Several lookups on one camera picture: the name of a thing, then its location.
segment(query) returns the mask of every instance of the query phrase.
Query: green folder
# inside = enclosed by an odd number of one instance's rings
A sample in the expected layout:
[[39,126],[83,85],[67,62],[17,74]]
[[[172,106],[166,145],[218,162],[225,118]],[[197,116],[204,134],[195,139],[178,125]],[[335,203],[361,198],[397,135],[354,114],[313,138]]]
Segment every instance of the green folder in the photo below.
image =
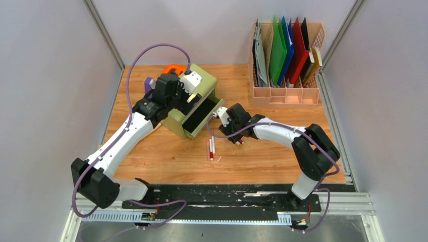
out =
[[285,46],[284,34],[281,23],[278,24],[277,19],[272,19],[272,28],[274,30],[274,39],[272,42],[271,61],[269,62],[269,75],[271,83],[276,85],[284,65],[287,48]]

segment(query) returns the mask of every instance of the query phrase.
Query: green box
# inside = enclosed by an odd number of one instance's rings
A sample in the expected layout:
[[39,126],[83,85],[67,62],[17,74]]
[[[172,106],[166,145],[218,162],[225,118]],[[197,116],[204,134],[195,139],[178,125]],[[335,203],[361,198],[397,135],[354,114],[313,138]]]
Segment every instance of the green box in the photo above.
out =
[[193,94],[201,95],[201,100],[188,115],[173,109],[161,122],[163,126],[182,139],[186,137],[194,139],[206,125],[208,117],[224,103],[223,99],[216,97],[217,78],[195,64],[190,66],[190,70],[197,72],[202,77],[200,84],[193,90]]

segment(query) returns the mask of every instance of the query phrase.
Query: cable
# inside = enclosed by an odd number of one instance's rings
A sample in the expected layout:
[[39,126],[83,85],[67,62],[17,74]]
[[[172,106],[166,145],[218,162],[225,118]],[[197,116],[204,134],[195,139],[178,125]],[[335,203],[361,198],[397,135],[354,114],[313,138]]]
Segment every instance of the cable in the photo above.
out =
[[328,155],[327,154],[327,152],[323,149],[323,148],[321,148],[321,146],[319,145],[319,144],[317,144],[316,142],[315,142],[315,140],[313,140],[309,135],[307,135],[305,132],[303,132],[303,131],[300,131],[300,130],[298,130],[298,129],[294,129],[293,127],[291,127],[291,126],[288,126],[288,125],[285,125],[285,124],[281,124],[281,123],[255,123],[255,124],[250,124],[250,125],[248,125],[248,126],[246,126],[246,127],[244,127],[244,128],[242,128],[242,129],[240,129],[240,130],[238,130],[238,131],[236,131],[236,132],[234,132],[233,134],[231,134],[231,135],[226,135],[226,136],[222,136],[222,135],[216,135],[216,134],[214,134],[214,132],[212,132],[212,130],[209,128],[209,121],[210,121],[210,119],[212,118],[212,117],[214,117],[214,114],[211,114],[211,116],[208,118],[208,121],[206,122],[206,128],[208,129],[208,132],[212,135],[212,136],[214,136],[214,137],[216,137],[216,138],[230,138],[230,137],[233,137],[233,136],[235,136],[235,135],[238,135],[238,134],[240,134],[242,131],[244,131],[244,130],[247,130],[247,129],[249,129],[249,128],[251,128],[251,127],[254,127],[254,126],[258,126],[258,125],[269,125],[269,126],[280,126],[280,127],[283,127],[283,128],[286,128],[286,129],[288,129],[288,130],[291,130],[291,131],[295,131],[295,132],[297,132],[297,133],[299,133],[299,134],[301,134],[301,135],[303,135],[307,140],[309,140],[313,145],[315,145],[315,147],[324,155],[324,156],[326,156],[327,157],[327,159],[333,164],[333,166],[336,168],[336,170],[335,171],[333,171],[333,172],[330,172],[330,173],[327,173],[325,176],[324,176],[324,178],[325,177],[327,177],[327,176],[330,176],[330,175],[335,175],[335,174],[337,174],[337,173],[339,173],[339,166],[338,166],[338,164],[333,160],[333,158],[330,156],[330,155]]
[[160,226],[166,224],[171,219],[173,219],[175,216],[177,216],[177,214],[179,214],[181,212],[181,210],[183,210],[184,207],[186,207],[186,204],[187,204],[186,200],[175,200],[175,201],[172,201],[172,202],[161,203],[161,204],[143,204],[143,203],[139,203],[139,202],[134,201],[134,200],[128,200],[128,201],[131,202],[131,203],[133,203],[133,204],[136,204],[138,206],[148,207],[148,208],[163,207],[163,206],[168,206],[168,205],[172,205],[172,204],[176,204],[176,203],[183,203],[183,205],[181,206],[181,208],[179,210],[177,210],[171,217],[167,218],[166,220],[164,220],[161,223],[158,223],[156,225],[147,226],[147,227],[141,227],[142,229],[157,228],[157,227],[160,227]]
[[[137,64],[137,61],[149,50],[159,47],[159,46],[168,46],[168,47],[172,47],[175,49],[178,49],[179,51],[183,52],[186,57],[187,57],[187,70],[190,70],[190,57],[189,54],[182,49],[181,47],[178,47],[174,44],[168,44],[168,43],[160,43],[160,44],[154,44],[152,46],[149,46],[148,48],[146,48],[145,50],[143,50],[138,56],[137,58],[134,60],[134,62],[132,62],[131,66],[129,67],[129,71],[128,71],[128,75],[126,76],[126,99],[128,100],[128,107],[129,107],[129,117],[128,117],[128,122],[125,126],[125,128],[122,130],[122,132],[112,141],[112,143],[107,146],[107,148],[101,152],[101,154],[99,155],[99,157],[103,157],[121,138],[122,136],[125,134],[126,129],[129,128],[129,126],[131,125],[131,121],[132,121],[132,104],[131,104],[131,97],[129,95],[129,79],[131,78],[131,72],[132,69],[134,69],[135,64]],[[71,197],[71,206],[73,208],[73,211],[76,213],[77,216],[81,217],[81,218],[86,218],[91,216],[98,208],[98,206],[95,206],[89,213],[87,214],[82,214],[79,212],[79,210],[77,210],[77,205],[76,205],[76,195],[77,195],[77,190],[79,189],[80,183],[82,182],[83,178],[86,176],[86,174],[99,162],[98,157],[82,172],[82,174],[80,175],[80,177],[77,179],[76,184],[74,185],[74,189],[73,189],[73,194]]]
[[324,181],[324,178],[326,178],[327,176],[330,176],[330,175],[335,175],[335,174],[337,174],[337,173],[339,173],[339,166],[338,166],[338,164],[333,160],[333,158],[330,156],[330,155],[328,155],[327,154],[327,152],[323,149],[323,148],[321,148],[321,146],[319,145],[319,144],[317,144],[316,142],[315,142],[315,140],[313,140],[309,135],[307,135],[305,132],[303,132],[303,131],[300,131],[300,130],[298,130],[298,129],[294,129],[293,127],[291,127],[291,126],[288,126],[288,125],[285,125],[285,124],[281,124],[281,123],[255,123],[255,124],[250,124],[250,125],[248,125],[248,126],[246,126],[246,127],[244,127],[244,128],[242,128],[242,129],[240,129],[240,130],[238,130],[238,131],[236,131],[235,133],[233,133],[233,134],[231,134],[231,135],[226,135],[226,136],[222,136],[222,135],[216,135],[216,134],[214,134],[214,132],[209,128],[209,121],[211,120],[211,118],[212,117],[214,117],[214,115],[215,114],[212,114],[209,118],[208,118],[208,121],[206,122],[206,128],[208,129],[208,132],[212,135],[212,136],[214,136],[214,137],[217,137],[217,138],[230,138],[230,137],[233,137],[233,136],[235,136],[235,135],[237,135],[237,134],[240,134],[242,131],[244,131],[244,130],[247,130],[247,129],[249,129],[249,128],[251,128],[251,127],[254,127],[254,126],[257,126],[257,125],[273,125],[273,126],[280,126],[280,127],[283,127],[283,128],[286,128],[286,129],[288,129],[288,130],[291,130],[291,131],[296,131],[297,133],[299,133],[299,134],[301,134],[301,135],[303,135],[307,140],[309,140],[310,141],[310,143],[311,144],[313,144],[313,145],[315,145],[315,147],[325,156],[325,157],[327,157],[327,159],[333,164],[333,166],[336,168],[336,170],[335,171],[333,171],[333,172],[330,172],[330,173],[327,173],[323,178],[321,178],[320,180],[319,180],[319,182],[316,184],[316,186],[315,186],[315,188],[314,188],[314,191],[327,191],[328,192],[328,199],[327,199],[327,204],[326,204],[326,209],[325,209],[325,211],[324,211],[324,215],[323,215],[323,217],[321,218],[321,221],[316,225],[316,226],[314,226],[313,228],[311,228],[311,229],[308,229],[308,230],[300,230],[302,233],[305,233],[305,232],[311,232],[311,231],[314,231],[314,230],[316,230],[321,224],[322,224],[322,222],[324,221],[324,219],[326,218],[326,215],[327,215],[327,211],[328,211],[328,209],[329,209],[329,205],[330,205],[330,190],[329,189],[327,189],[327,188],[321,188],[321,189],[318,189],[318,187],[320,186],[320,184]]
[[321,220],[313,228],[306,229],[306,230],[295,229],[296,231],[298,231],[300,233],[309,233],[309,232],[312,232],[312,231],[316,230],[324,222],[324,220],[326,219],[327,211],[329,210],[329,206],[330,206],[330,190],[328,188],[320,188],[320,189],[317,189],[315,191],[316,192],[326,191],[328,193],[327,203],[326,203],[326,209],[324,210],[324,214],[323,214]]
[[306,224],[309,224],[310,223],[310,204],[308,204],[308,214],[307,214],[307,216],[304,217],[304,218],[302,218],[302,219],[300,219],[299,221],[296,221],[296,223],[301,223],[301,222],[306,221],[306,220],[308,220]]
[[[129,202],[131,202],[131,203],[133,203],[133,204],[136,204],[136,205],[138,205],[138,206],[141,206],[141,207],[149,207],[149,208],[158,208],[158,207],[163,207],[163,206],[168,206],[168,205],[172,205],[172,204],[176,204],[176,203],[183,203],[183,205],[181,206],[181,208],[179,209],[179,210],[177,210],[171,217],[169,217],[168,219],[166,219],[165,221],[162,221],[161,223],[158,223],[158,224],[156,224],[156,225],[152,225],[152,226],[147,226],[147,227],[144,227],[144,226],[137,226],[137,227],[130,227],[130,228],[126,228],[126,229],[124,229],[124,230],[121,230],[121,231],[119,231],[119,232],[117,232],[116,234],[114,234],[114,235],[112,235],[112,236],[110,236],[110,237],[108,237],[108,238],[106,238],[106,239],[104,239],[104,240],[102,240],[101,242],[107,242],[107,241],[109,241],[109,240],[111,240],[111,239],[113,239],[113,238],[116,238],[117,236],[119,236],[119,235],[121,235],[121,234],[123,234],[123,233],[126,233],[126,232],[128,232],[128,231],[131,231],[131,230],[135,230],[135,229],[138,229],[138,228],[141,228],[141,229],[143,229],[143,230],[146,230],[146,229],[150,229],[150,228],[157,228],[157,227],[160,227],[160,226],[162,226],[162,225],[164,225],[164,224],[166,224],[167,222],[169,222],[171,219],[173,219],[175,216],[177,216],[177,214],[179,214],[183,209],[184,209],[184,207],[186,207],[186,205],[187,205],[187,202],[186,202],[186,200],[175,200],[175,201],[172,201],[172,202],[168,202],[168,203],[162,203],[162,204],[143,204],[143,203],[139,203],[139,202],[137,202],[137,201],[134,201],[134,200],[128,200]],[[79,230],[79,234],[78,234],[78,239],[79,239],[79,242],[83,242],[83,240],[82,240],[82,238],[81,238],[81,232],[82,232],[82,230],[83,229],[80,229]]]

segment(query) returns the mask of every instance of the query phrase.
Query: white marker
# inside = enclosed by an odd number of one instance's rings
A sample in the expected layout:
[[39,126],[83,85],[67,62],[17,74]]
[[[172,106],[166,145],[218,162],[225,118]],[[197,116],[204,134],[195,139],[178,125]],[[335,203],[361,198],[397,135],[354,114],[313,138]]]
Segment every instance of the white marker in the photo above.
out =
[[211,136],[211,140],[212,140],[212,154],[215,155],[216,154],[216,141],[214,140],[214,135]]
[[209,139],[209,159],[214,160],[214,155],[212,153],[212,139]]

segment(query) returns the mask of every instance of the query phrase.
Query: file organizer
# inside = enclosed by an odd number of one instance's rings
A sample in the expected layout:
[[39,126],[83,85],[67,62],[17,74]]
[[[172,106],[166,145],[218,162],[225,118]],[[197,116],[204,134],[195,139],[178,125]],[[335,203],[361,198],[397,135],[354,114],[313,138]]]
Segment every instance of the file organizer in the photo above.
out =
[[[307,23],[310,46],[321,49],[326,35],[321,23]],[[269,67],[271,48],[273,41],[272,23],[261,23],[261,38],[266,59]],[[259,108],[315,108],[318,105],[319,88],[315,77],[308,81],[308,88],[302,88],[300,78],[296,81],[294,88],[286,88],[285,81],[281,87],[257,87],[254,70],[252,48],[248,58],[248,76],[250,83],[250,103]]]

